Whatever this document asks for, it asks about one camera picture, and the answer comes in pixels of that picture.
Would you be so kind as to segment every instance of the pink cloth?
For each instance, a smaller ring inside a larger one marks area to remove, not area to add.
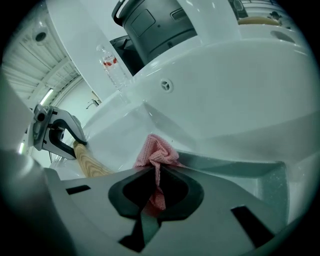
[[[155,167],[156,190],[149,202],[160,211],[166,209],[164,193],[160,188],[160,164],[183,166],[178,162],[178,152],[163,138],[155,134],[149,134],[143,148],[138,155],[134,167],[153,165]]]

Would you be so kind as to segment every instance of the plastic bottle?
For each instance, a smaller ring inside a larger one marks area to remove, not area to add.
[[[107,72],[114,86],[121,92],[129,81],[125,71],[121,67],[115,55],[107,51],[101,44],[96,47],[100,53],[100,63]]]

